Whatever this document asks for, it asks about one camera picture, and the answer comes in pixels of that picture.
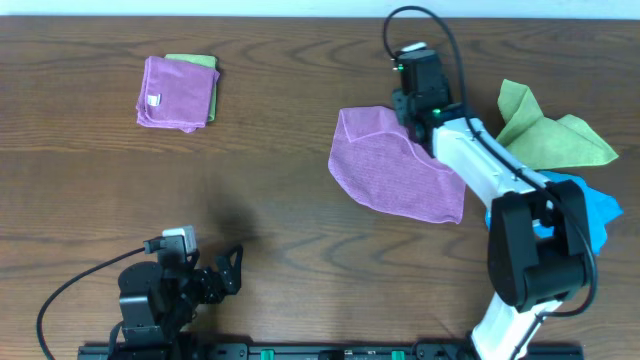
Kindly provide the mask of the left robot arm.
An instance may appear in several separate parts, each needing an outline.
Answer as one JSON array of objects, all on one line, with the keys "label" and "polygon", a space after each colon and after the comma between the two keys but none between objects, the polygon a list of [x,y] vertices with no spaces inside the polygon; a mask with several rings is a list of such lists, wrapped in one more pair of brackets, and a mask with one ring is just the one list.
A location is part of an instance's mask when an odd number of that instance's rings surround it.
[{"label": "left robot arm", "polygon": [[215,268],[198,268],[198,254],[185,262],[141,262],[121,273],[122,321],[111,331],[108,359],[209,359],[212,347],[183,328],[197,307],[221,303],[241,288],[243,247],[215,258]]}]

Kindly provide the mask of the purple microfiber cloth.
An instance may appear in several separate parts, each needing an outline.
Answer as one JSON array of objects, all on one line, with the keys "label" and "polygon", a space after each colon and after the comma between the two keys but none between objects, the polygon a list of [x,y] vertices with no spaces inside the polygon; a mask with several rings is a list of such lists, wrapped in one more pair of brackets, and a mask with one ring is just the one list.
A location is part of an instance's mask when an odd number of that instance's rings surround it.
[{"label": "purple microfiber cloth", "polygon": [[460,223],[465,182],[408,138],[393,110],[339,111],[328,169],[357,203],[429,223]]}]

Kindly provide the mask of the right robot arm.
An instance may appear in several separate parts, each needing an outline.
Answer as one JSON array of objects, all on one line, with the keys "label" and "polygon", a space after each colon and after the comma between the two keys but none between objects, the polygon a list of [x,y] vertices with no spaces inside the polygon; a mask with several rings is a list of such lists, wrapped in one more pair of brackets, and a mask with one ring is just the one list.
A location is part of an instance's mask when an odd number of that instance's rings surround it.
[{"label": "right robot arm", "polygon": [[531,170],[453,100],[437,53],[424,44],[393,56],[392,99],[410,139],[453,170],[490,212],[487,267],[495,289],[459,359],[580,359],[578,346],[532,345],[561,304],[591,284],[593,253],[581,188]]}]

